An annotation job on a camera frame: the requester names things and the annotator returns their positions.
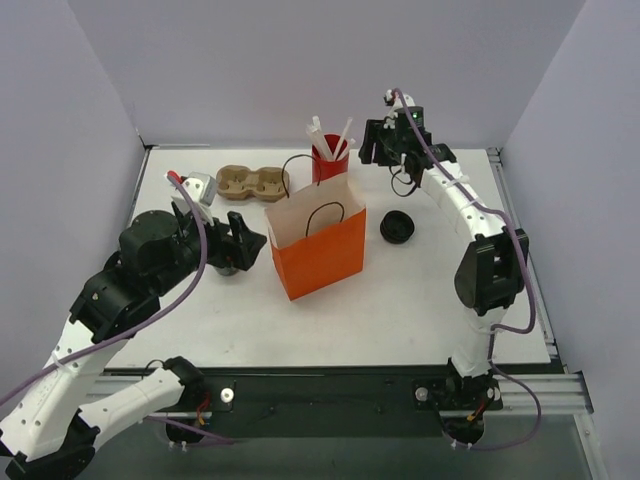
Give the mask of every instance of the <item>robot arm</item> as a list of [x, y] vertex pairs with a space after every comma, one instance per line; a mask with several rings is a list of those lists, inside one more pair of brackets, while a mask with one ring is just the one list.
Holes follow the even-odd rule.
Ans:
[[[359, 156], [364, 164], [400, 167], [410, 176], [414, 190], [421, 187], [468, 244], [454, 277], [465, 331], [450, 358], [452, 372], [447, 379], [448, 385], [435, 387], [431, 394], [441, 409], [473, 408], [477, 412], [478, 405], [486, 408], [499, 398], [488, 357], [492, 327], [502, 321], [507, 308], [524, 288], [515, 248], [504, 221], [476, 208], [484, 204], [469, 185], [469, 178], [460, 169], [450, 148], [445, 144], [433, 144], [431, 133], [424, 128], [423, 108], [404, 95], [405, 112], [399, 94], [392, 91], [387, 92], [385, 103], [391, 110], [382, 120], [367, 121]], [[412, 129], [408, 115], [416, 124], [421, 139]], [[437, 168], [420, 140], [452, 179]], [[457, 183], [464, 185], [472, 201], [456, 188]], [[516, 234], [526, 260], [528, 237], [522, 230], [517, 230]], [[481, 414], [471, 418], [469, 422], [475, 422]], [[464, 435], [469, 431], [468, 426], [468, 423], [463, 425]], [[477, 440], [474, 435], [465, 438], [473, 443]]]
[[[191, 174], [178, 181], [205, 221], [207, 263], [224, 274], [251, 268], [266, 237], [250, 231], [238, 213], [228, 213], [229, 225], [211, 216], [211, 177]], [[136, 385], [82, 404], [131, 338], [126, 332], [156, 314], [159, 298], [198, 267], [200, 236], [191, 208], [182, 202], [172, 202], [173, 214], [148, 211], [137, 216], [120, 235], [119, 250], [86, 282], [45, 365], [48, 373], [0, 422], [0, 450], [13, 457], [7, 468], [10, 478], [75, 478], [96, 450], [128, 426], [159, 409], [184, 402], [195, 408], [202, 401], [202, 375], [178, 357]], [[123, 333], [121, 340], [93, 348]], [[87, 347], [94, 351], [68, 363], [62, 360]]]

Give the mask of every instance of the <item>paper bag handle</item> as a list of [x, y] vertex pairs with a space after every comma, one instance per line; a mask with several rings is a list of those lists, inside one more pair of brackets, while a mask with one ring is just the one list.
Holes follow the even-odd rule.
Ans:
[[305, 237], [309, 236], [309, 227], [311, 226], [311, 219], [313, 218], [313, 216], [318, 213], [319, 210], [322, 210], [324, 207], [328, 207], [329, 205], [339, 205], [340, 208], [342, 209], [342, 215], [340, 216], [340, 223], [342, 223], [342, 221], [344, 220], [344, 205], [342, 205], [340, 202], [327, 202], [324, 205], [320, 205], [318, 208], [316, 208], [313, 213], [311, 215], [309, 215], [309, 220], [307, 221], [307, 230], [304, 233]]
[[289, 163], [291, 160], [294, 160], [296, 158], [300, 158], [300, 157], [309, 157], [311, 160], [313, 160], [314, 162], [316, 162], [316, 164], [318, 165], [318, 169], [320, 169], [320, 162], [318, 162], [317, 158], [312, 157], [311, 155], [307, 155], [306, 153], [301, 153], [299, 155], [294, 155], [293, 157], [289, 157], [287, 158], [287, 161], [284, 162], [284, 165], [282, 165], [282, 170], [280, 172], [280, 179], [282, 181], [282, 186], [284, 187], [284, 193], [287, 195], [287, 198], [290, 197], [289, 195], [289, 189], [287, 188], [287, 184], [284, 182], [284, 168], [287, 166], [287, 163]]

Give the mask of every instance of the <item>black lid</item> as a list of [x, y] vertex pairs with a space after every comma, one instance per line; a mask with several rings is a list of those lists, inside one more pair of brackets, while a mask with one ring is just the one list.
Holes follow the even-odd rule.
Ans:
[[380, 223], [380, 233], [382, 237], [389, 243], [404, 243], [415, 231], [411, 217], [399, 210], [391, 210], [387, 213]]

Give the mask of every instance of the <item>white tabletop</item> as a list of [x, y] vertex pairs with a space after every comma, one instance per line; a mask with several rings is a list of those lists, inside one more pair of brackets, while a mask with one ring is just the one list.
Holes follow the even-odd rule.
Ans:
[[[142, 179], [134, 216], [171, 210], [167, 170], [215, 176], [228, 164], [252, 169], [280, 166], [294, 150], [153, 149]], [[502, 207], [484, 150], [456, 150], [463, 172], [490, 207]], [[138, 333], [114, 357], [110, 368], [134, 368], [151, 359], [182, 355], [199, 367], [444, 365], [466, 326], [453, 276], [467, 247], [442, 212], [421, 190], [396, 196], [386, 168], [361, 165], [351, 152], [349, 174], [367, 203], [364, 270], [353, 277], [290, 302], [267, 244], [248, 272], [222, 277], [208, 267], [194, 293], [155, 325]], [[291, 188], [311, 180], [311, 160], [289, 163]], [[264, 207], [256, 199], [217, 196], [212, 212], [240, 212], [250, 229], [267, 234]], [[404, 245], [390, 245], [379, 231], [389, 210], [403, 210], [416, 225]], [[167, 305], [191, 280], [162, 299]], [[526, 294], [520, 294], [504, 323], [525, 326]], [[539, 326], [526, 336], [503, 334], [498, 363], [547, 363]]]

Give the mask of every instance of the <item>white wall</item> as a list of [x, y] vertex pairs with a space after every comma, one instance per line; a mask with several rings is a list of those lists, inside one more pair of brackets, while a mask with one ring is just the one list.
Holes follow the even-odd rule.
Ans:
[[143, 150], [64, 0], [0, 3], [0, 65], [4, 393], [42, 367], [116, 246]]
[[399, 86], [454, 146], [502, 146], [583, 0], [69, 0], [147, 143], [307, 142]]
[[637, 478], [640, 2], [588, 0], [503, 152], [572, 370], [584, 370], [612, 478]]

